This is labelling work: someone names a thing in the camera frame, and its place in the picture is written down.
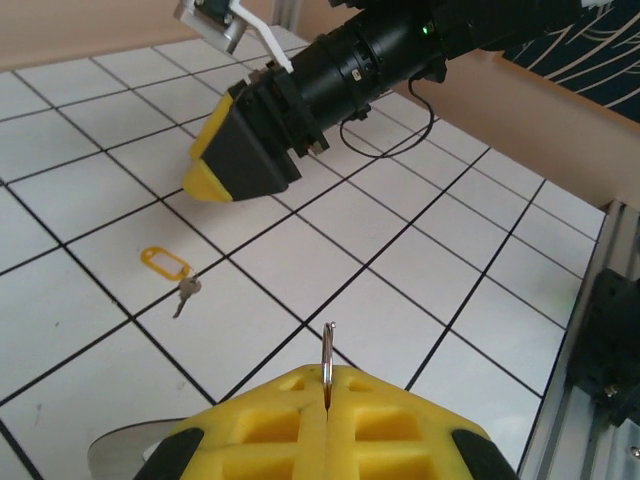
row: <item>black bracket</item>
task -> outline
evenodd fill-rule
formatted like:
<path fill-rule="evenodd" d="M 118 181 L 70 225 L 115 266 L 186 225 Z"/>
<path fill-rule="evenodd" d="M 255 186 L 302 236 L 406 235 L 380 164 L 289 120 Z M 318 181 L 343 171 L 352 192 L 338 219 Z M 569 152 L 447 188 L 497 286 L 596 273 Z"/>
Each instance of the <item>black bracket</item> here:
<path fill-rule="evenodd" d="M 640 279 L 605 269 L 596 278 L 568 379 L 620 426 L 640 425 Z"/>

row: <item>metal key ring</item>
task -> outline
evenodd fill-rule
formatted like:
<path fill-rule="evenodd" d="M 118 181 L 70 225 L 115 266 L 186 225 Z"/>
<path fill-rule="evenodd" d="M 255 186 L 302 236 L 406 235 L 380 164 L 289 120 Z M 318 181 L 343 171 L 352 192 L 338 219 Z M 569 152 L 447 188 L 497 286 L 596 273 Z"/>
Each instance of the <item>metal key ring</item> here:
<path fill-rule="evenodd" d="M 331 405 L 331 386 L 333 385 L 333 329 L 334 322 L 324 324 L 322 333 L 322 389 L 324 390 L 324 405 L 329 409 Z"/>

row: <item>screw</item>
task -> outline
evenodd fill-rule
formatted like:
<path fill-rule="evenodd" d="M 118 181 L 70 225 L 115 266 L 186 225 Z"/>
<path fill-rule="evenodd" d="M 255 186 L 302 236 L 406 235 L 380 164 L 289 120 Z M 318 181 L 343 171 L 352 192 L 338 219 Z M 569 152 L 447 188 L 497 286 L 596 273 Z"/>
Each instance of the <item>screw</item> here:
<path fill-rule="evenodd" d="M 618 387 L 615 385 L 609 385 L 608 387 L 605 387 L 604 393 L 609 398 L 615 397 L 618 394 Z"/>

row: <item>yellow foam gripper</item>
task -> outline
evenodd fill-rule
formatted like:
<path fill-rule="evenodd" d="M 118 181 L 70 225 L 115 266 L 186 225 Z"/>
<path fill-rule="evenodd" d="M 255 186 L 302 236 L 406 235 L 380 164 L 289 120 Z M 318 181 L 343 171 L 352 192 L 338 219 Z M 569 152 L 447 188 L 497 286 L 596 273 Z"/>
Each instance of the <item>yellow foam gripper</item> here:
<path fill-rule="evenodd" d="M 301 367 L 180 424 L 205 434 L 181 480 L 473 480 L 451 432 L 474 423 L 350 367 Z"/>

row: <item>white tiled floor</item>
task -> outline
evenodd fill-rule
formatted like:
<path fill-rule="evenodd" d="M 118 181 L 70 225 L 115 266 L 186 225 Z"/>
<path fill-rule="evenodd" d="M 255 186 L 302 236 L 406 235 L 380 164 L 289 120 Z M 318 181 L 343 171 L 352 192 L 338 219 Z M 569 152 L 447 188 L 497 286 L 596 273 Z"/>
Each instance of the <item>white tiled floor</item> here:
<path fill-rule="evenodd" d="M 337 363 L 478 422 L 518 464 L 602 213 L 444 120 L 376 161 L 331 129 L 288 191 L 195 202 L 200 117 L 263 55 L 195 40 L 0 74 L 2 478 L 31 478 L 6 437 L 36 479 L 88 480 L 102 434 L 317 362 L 329 320 Z M 426 122 L 391 94 L 346 136 L 380 152 Z M 203 272 L 177 321 L 151 246 Z"/>

